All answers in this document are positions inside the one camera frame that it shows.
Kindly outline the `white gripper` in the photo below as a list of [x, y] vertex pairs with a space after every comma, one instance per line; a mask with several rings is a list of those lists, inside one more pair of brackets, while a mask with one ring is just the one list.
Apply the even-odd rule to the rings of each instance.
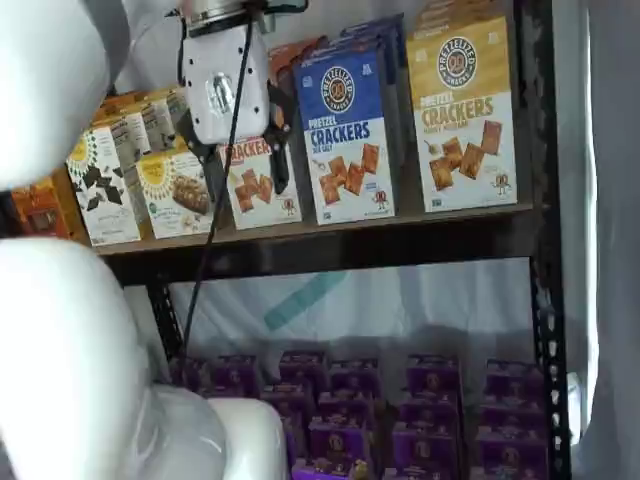
[[176, 130], [200, 162], [211, 200], [220, 196], [216, 144], [228, 142], [233, 121], [237, 122], [237, 141], [264, 133], [271, 150], [274, 191], [282, 194], [290, 180], [286, 147], [296, 102], [269, 81], [260, 31], [250, 24], [188, 38], [183, 69], [190, 110], [185, 110]]

